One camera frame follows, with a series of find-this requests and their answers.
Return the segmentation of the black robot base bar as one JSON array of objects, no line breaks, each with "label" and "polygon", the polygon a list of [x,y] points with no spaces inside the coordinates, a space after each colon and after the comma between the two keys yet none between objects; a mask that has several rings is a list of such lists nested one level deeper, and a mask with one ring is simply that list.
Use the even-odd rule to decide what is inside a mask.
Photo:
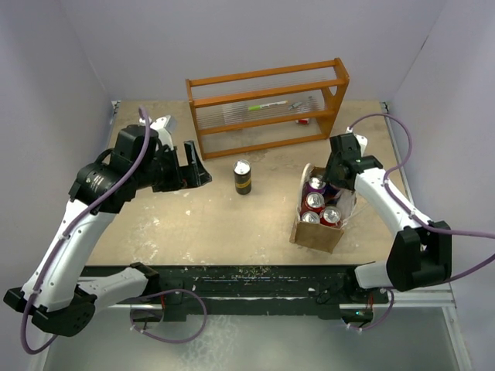
[{"label": "black robot base bar", "polygon": [[156,266],[163,299],[131,298],[131,304],[164,308],[164,320],[188,315],[314,316],[339,319],[356,309],[369,319],[372,304],[389,299],[360,289],[350,265]]}]

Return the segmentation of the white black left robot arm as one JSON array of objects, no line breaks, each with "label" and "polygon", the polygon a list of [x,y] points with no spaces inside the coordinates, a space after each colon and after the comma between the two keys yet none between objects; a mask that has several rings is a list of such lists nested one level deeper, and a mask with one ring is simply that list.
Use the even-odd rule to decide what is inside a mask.
[{"label": "white black left robot arm", "polygon": [[138,190],[175,192],[211,182],[194,142],[185,141],[184,149],[187,163],[180,165],[166,129],[132,124],[120,130],[114,147],[77,173],[45,257],[23,286],[7,290],[4,302],[39,330],[72,337],[96,313],[121,301],[154,301],[162,289],[160,276],[143,263],[92,284],[78,280],[103,232]]}]

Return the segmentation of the black beverage can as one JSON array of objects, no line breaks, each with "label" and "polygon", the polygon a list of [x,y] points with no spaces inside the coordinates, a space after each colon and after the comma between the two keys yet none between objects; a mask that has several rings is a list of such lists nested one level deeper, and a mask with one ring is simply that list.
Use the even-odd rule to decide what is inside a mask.
[{"label": "black beverage can", "polygon": [[239,159],[234,163],[234,184],[236,192],[242,196],[251,192],[251,164],[244,159]]}]

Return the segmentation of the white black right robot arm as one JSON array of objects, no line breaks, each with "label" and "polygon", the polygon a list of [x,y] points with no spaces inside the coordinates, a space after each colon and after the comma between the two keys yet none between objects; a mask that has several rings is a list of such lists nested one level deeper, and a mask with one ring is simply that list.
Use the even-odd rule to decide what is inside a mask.
[{"label": "white black right robot arm", "polygon": [[373,206],[394,240],[387,260],[356,267],[344,283],[344,294],[362,302],[372,288],[410,291],[442,284],[452,275],[449,225],[419,212],[386,176],[383,165],[365,155],[366,138],[353,133],[332,136],[324,180],[350,190]]}]

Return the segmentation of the brown canvas tote bag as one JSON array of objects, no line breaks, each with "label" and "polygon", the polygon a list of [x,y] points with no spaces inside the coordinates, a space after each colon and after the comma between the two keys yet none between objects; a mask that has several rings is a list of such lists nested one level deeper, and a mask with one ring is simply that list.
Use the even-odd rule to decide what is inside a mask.
[{"label": "brown canvas tote bag", "polygon": [[344,235],[345,227],[353,215],[357,204],[357,196],[355,192],[348,189],[342,189],[340,196],[335,198],[325,197],[323,194],[325,199],[324,209],[327,206],[336,206],[342,214],[343,225],[340,229],[324,226],[321,223],[303,223],[300,220],[300,216],[305,211],[308,211],[304,205],[304,198],[307,195],[305,194],[305,183],[310,176],[321,175],[323,177],[323,173],[323,168],[315,167],[310,163],[306,164],[302,171],[290,241],[310,249],[331,254]]}]

